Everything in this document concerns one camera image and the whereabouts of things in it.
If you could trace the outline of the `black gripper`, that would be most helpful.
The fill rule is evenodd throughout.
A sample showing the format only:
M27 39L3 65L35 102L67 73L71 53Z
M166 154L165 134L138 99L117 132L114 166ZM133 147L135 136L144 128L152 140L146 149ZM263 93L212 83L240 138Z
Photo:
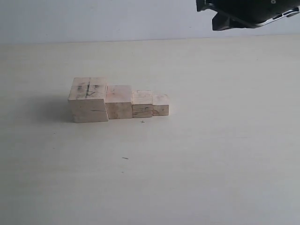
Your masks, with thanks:
M212 30L255 29L300 13L298 0L197 0L198 12L213 10Z

